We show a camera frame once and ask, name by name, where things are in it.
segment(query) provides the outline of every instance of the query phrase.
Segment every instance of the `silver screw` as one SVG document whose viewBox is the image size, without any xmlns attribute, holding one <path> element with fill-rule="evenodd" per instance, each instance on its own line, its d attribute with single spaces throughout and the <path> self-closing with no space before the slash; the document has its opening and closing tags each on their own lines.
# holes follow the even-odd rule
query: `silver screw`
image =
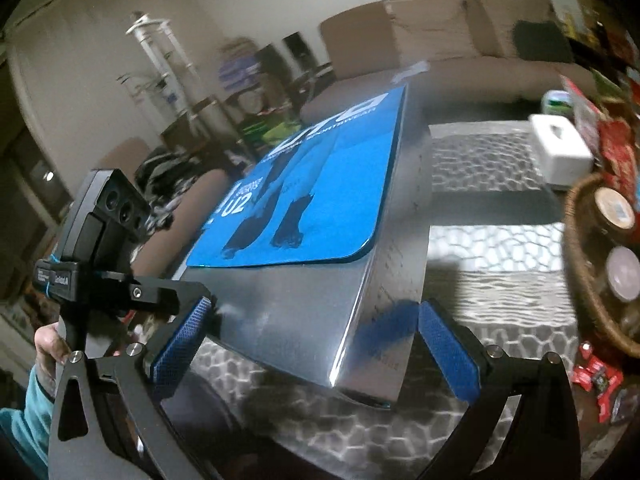
<svg viewBox="0 0 640 480">
<path fill-rule="evenodd" d="M 127 346 L 127 355 L 130 357 L 138 355 L 145 346 L 142 343 L 131 343 Z"/>
<path fill-rule="evenodd" d="M 489 345 L 486 348 L 486 353 L 491 359 L 499 359 L 504 355 L 504 350 L 498 345 Z"/>
<path fill-rule="evenodd" d="M 69 360 L 72 363 L 77 363 L 79 360 L 82 359 L 82 350 L 76 350 L 75 352 L 73 352 L 71 354 L 71 356 L 69 357 Z"/>
<path fill-rule="evenodd" d="M 562 358 L 555 352 L 547 352 L 546 358 L 553 365 L 559 365 L 562 362 Z"/>
</svg>

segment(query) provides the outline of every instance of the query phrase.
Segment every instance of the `textured blue pad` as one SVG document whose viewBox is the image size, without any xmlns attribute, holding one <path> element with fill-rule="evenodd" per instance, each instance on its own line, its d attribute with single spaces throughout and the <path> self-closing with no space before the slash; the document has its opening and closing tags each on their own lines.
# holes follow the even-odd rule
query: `textured blue pad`
<svg viewBox="0 0 640 480">
<path fill-rule="evenodd" d="M 204 338 L 204 325 L 211 311 L 209 298 L 202 298 L 184 319 L 180 328 L 158 355 L 151 367 L 155 386 L 173 388 L 178 385 L 191 364 Z"/>
<path fill-rule="evenodd" d="M 418 332 L 427 343 L 453 394 L 470 404 L 480 395 L 480 370 L 427 302 L 418 308 Z"/>
</svg>

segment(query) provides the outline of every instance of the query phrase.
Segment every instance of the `jar lid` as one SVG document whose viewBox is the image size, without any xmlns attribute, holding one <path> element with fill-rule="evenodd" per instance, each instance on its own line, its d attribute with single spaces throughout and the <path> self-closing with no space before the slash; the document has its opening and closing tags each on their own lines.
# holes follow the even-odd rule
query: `jar lid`
<svg viewBox="0 0 640 480">
<path fill-rule="evenodd" d="M 631 204 L 615 189 L 601 187 L 595 193 L 596 207 L 604 219 L 618 229 L 631 231 L 636 215 Z"/>
<path fill-rule="evenodd" d="M 628 303 L 640 296 L 640 262 L 633 251 L 616 247 L 607 256 L 609 288 L 620 300 Z"/>
</svg>

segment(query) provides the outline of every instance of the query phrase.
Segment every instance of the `patterned tablecloth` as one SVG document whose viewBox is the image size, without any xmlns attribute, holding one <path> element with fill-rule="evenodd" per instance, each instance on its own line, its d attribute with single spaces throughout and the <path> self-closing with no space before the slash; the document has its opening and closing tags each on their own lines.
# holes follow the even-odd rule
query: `patterned tablecloth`
<svg viewBox="0 0 640 480">
<path fill-rule="evenodd" d="M 528 128 L 526 122 L 432 127 L 434 193 L 542 187 L 527 155 Z M 562 273 L 562 229 L 561 223 L 432 226 L 425 297 L 450 308 L 482 343 L 525 358 L 553 350 L 569 370 L 578 335 Z M 449 391 L 419 337 L 392 410 L 328 396 L 265 371 L 210 340 L 201 346 L 192 369 L 209 380 L 249 428 L 350 480 L 413 480 L 466 409 Z M 517 404 L 516 397 L 508 401 L 478 468 L 493 461 Z"/>
</svg>

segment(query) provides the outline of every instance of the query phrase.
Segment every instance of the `red snack bag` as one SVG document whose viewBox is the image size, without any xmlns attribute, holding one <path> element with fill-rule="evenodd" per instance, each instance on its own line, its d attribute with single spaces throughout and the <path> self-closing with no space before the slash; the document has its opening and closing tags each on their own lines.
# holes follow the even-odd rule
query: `red snack bag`
<svg viewBox="0 0 640 480">
<path fill-rule="evenodd" d="M 598 132 L 604 182 L 634 204 L 638 171 L 631 127 L 622 118 L 603 120 L 598 123 Z"/>
</svg>

